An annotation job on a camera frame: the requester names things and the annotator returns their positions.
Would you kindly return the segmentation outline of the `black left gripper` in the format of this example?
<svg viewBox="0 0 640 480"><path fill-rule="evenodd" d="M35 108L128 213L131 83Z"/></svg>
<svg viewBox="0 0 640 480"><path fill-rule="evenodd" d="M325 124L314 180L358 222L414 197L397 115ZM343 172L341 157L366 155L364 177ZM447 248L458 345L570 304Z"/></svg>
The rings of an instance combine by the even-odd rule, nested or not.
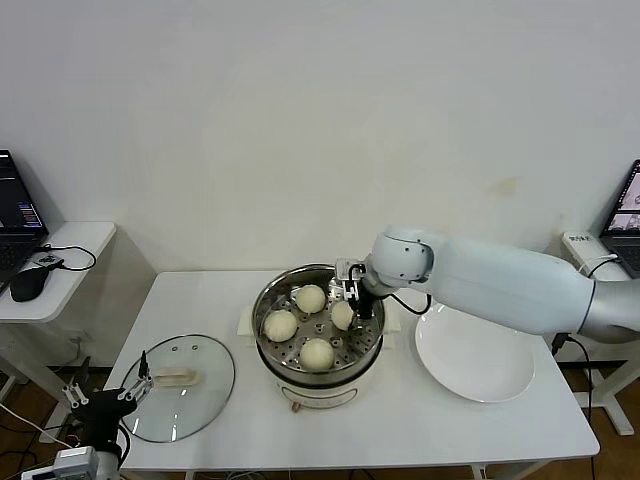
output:
<svg viewBox="0 0 640 480"><path fill-rule="evenodd" d="M74 416L82 422L82 445L115 445L120 421L133 413L153 387L146 352L141 353L135 382L127 389L112 389L85 394L89 379L90 357L87 356L62 392Z"/></svg>

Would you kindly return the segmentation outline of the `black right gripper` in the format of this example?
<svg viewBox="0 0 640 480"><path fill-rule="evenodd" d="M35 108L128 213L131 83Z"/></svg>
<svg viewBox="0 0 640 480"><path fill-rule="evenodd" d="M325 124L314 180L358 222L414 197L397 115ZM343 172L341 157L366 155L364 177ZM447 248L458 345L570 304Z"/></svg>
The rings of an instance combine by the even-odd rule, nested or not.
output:
<svg viewBox="0 0 640 480"><path fill-rule="evenodd" d="M356 315L360 320L373 318L372 303L377 299L365 282L366 274L364 264L352 264L349 267L349 279L342 282L343 297L351 305L356 305Z"/></svg>

